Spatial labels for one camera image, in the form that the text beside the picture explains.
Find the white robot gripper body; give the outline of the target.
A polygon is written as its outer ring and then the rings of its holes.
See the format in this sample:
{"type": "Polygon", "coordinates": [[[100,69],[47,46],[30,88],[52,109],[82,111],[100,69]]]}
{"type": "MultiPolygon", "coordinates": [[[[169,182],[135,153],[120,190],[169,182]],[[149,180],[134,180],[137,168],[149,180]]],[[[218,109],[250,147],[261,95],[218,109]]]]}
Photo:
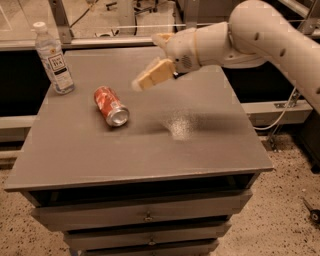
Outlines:
{"type": "Polygon", "coordinates": [[[166,55],[173,61],[177,73],[189,73],[200,68],[196,54],[196,29],[179,31],[169,38],[166,55]]]}

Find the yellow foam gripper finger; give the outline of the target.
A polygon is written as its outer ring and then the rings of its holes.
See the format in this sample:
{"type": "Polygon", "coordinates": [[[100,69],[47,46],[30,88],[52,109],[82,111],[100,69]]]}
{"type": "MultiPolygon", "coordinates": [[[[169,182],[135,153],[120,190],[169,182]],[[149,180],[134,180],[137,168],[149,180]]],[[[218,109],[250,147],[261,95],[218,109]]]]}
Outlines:
{"type": "Polygon", "coordinates": [[[135,91],[144,91],[171,79],[176,72],[174,63],[166,58],[154,59],[131,83],[135,91]]]}
{"type": "Polygon", "coordinates": [[[153,43],[160,47],[165,48],[173,33],[156,33],[151,36],[153,43]]]}

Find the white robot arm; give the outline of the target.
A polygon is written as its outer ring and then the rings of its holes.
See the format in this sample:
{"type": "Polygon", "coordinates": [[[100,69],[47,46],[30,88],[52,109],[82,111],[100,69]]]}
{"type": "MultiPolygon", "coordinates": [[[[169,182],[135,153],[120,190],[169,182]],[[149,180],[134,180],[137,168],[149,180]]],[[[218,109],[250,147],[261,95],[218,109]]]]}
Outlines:
{"type": "Polygon", "coordinates": [[[151,36],[166,57],[133,81],[143,91],[203,66],[250,68],[270,62],[320,112],[320,45],[295,29],[270,4],[246,0],[227,22],[151,36]]]}

